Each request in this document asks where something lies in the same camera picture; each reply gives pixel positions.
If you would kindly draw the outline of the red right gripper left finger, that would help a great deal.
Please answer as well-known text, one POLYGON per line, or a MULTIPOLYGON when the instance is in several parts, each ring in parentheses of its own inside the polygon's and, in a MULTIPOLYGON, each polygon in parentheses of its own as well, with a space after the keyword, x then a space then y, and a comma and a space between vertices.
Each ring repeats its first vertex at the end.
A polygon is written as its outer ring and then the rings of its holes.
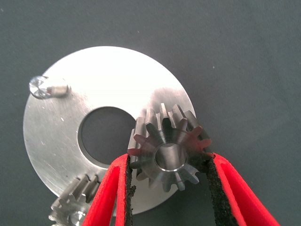
POLYGON ((128 154, 112 162, 84 219, 84 226, 108 226, 114 205, 117 205, 115 225, 132 225, 131 198, 134 196, 136 186, 131 185, 132 170, 129 163, 128 154))

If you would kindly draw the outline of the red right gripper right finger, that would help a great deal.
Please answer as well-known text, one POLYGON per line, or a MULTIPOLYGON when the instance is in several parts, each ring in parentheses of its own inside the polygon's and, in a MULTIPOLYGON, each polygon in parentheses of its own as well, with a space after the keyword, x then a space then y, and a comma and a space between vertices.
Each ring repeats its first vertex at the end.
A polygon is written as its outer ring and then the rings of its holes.
POLYGON ((207 166, 217 226, 279 225, 226 158, 215 154, 207 166))

